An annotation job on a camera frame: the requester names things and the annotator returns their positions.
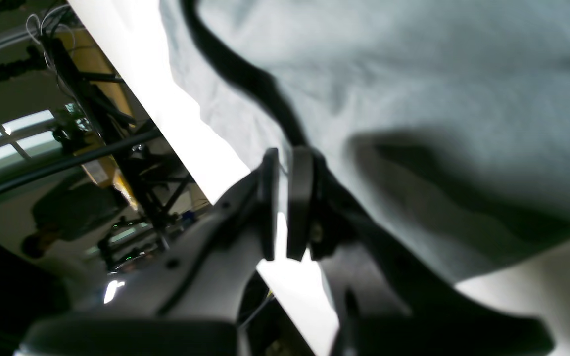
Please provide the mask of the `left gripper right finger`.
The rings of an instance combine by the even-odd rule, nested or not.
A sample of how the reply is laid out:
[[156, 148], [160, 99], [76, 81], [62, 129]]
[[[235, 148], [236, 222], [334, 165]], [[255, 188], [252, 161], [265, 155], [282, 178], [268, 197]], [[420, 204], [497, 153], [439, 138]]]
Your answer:
[[339, 322], [333, 356], [545, 356], [535, 317], [472, 301], [380, 227], [312, 148], [292, 151], [287, 256], [323, 273]]

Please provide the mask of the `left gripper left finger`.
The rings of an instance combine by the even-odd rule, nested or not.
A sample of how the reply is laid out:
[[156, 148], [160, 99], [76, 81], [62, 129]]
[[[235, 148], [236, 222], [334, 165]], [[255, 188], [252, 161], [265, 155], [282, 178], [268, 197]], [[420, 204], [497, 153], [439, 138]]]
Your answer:
[[279, 155], [231, 187], [159, 261], [102, 306], [36, 323], [24, 356], [250, 356], [237, 325], [258, 262], [274, 258]]

